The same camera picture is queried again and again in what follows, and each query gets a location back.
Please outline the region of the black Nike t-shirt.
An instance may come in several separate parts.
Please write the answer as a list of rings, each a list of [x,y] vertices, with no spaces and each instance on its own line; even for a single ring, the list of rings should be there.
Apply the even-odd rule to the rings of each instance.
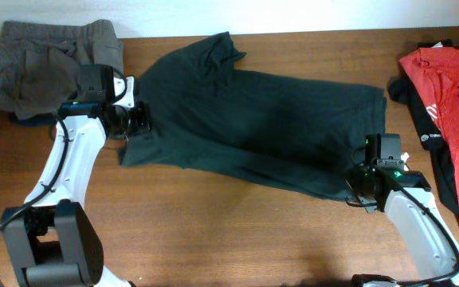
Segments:
[[[152,129],[130,137],[120,163],[349,197],[346,171],[366,136],[385,130],[384,91],[237,69],[243,57],[219,33],[159,58],[139,77],[137,96],[149,106]]]

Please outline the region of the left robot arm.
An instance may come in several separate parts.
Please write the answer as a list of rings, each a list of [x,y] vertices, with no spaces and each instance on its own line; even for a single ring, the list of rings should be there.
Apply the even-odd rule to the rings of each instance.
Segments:
[[[22,206],[3,211],[0,236],[20,286],[131,286],[104,264],[84,210],[92,169],[109,139],[151,130],[139,82],[109,65],[84,65],[80,86],[54,117],[53,148]]]

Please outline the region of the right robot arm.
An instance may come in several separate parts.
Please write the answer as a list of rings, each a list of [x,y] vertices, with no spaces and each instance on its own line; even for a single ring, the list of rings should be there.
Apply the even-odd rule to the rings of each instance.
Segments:
[[[378,274],[356,274],[351,285],[459,286],[459,245],[438,211],[431,186],[419,171],[407,171],[400,136],[367,135],[362,162],[347,170],[352,192],[348,206],[383,212],[400,233],[420,279],[396,281]]]

